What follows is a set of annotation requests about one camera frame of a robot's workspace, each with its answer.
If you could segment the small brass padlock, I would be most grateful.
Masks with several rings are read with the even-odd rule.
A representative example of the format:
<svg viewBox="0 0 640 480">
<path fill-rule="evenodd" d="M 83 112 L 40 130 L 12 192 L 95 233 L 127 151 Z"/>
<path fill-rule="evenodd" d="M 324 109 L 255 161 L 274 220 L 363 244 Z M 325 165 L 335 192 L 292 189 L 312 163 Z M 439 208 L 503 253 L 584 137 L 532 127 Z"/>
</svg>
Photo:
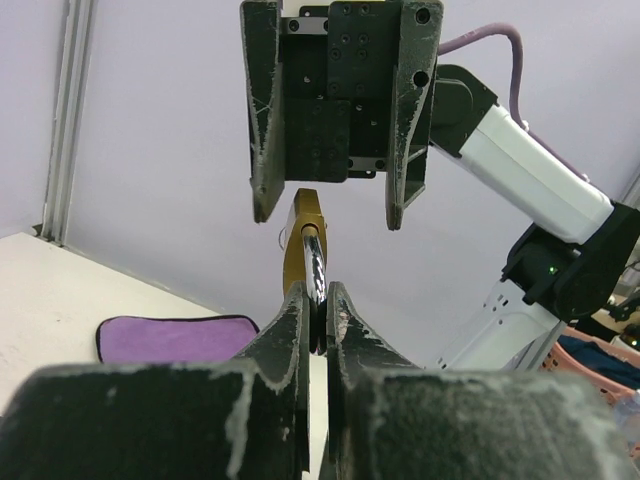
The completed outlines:
<svg viewBox="0 0 640 480">
<path fill-rule="evenodd" d="M 326 221 L 316 190 L 297 190 L 284 229 L 283 292 L 301 281 L 315 308 L 326 301 Z"/>
</svg>

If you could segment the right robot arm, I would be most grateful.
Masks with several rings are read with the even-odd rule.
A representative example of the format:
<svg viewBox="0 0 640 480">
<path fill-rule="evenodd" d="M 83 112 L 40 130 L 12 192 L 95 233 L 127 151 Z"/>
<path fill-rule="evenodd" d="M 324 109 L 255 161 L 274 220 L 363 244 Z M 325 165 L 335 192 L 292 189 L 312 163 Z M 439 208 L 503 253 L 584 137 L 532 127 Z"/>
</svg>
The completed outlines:
<svg viewBox="0 0 640 480">
<path fill-rule="evenodd" d="M 443 54 L 501 34 L 492 24 L 441 39 L 439 1 L 334 1 L 285 16 L 240 7 L 253 215 L 271 216 L 289 181 L 386 175 L 386 222 L 402 225 L 436 149 L 530 219 L 498 282 L 462 333 L 438 348 L 446 369 L 533 367 L 562 325 L 606 302 L 639 237 L 636 209 L 581 179 L 528 132 L 514 103 Z"/>
</svg>

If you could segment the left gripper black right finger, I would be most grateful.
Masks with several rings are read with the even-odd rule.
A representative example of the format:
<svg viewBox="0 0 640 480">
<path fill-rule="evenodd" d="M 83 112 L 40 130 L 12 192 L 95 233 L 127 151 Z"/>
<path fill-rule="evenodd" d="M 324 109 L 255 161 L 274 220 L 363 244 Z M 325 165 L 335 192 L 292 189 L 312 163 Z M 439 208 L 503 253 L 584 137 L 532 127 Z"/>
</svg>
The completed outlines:
<svg viewBox="0 0 640 480">
<path fill-rule="evenodd" d="M 572 374 L 436 372 L 400 355 L 345 286 L 326 307 L 328 479 L 627 479 L 610 409 Z"/>
</svg>

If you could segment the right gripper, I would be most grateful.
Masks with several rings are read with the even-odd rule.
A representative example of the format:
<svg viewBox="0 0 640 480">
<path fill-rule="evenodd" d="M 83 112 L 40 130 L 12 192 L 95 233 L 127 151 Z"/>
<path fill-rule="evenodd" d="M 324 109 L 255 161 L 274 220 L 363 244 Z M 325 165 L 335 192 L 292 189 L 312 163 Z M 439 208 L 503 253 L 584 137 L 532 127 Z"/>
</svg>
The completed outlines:
<svg viewBox="0 0 640 480">
<path fill-rule="evenodd" d="M 387 227 L 401 228 L 425 190 L 443 16 L 440 1 L 305 1 L 284 19 L 282 67 L 279 3 L 241 3 L 255 222 L 285 178 L 370 179 L 387 163 Z"/>
</svg>

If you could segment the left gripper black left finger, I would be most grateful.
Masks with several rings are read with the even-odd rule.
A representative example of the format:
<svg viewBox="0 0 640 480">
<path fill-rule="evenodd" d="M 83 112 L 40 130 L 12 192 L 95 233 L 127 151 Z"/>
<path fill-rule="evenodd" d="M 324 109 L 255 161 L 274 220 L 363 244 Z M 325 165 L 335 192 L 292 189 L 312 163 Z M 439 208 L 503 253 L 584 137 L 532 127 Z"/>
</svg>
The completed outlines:
<svg viewBox="0 0 640 480">
<path fill-rule="evenodd" d="M 35 371 L 1 423 L 5 479 L 298 479 L 309 454 L 309 319 L 295 282 L 231 360 Z"/>
</svg>

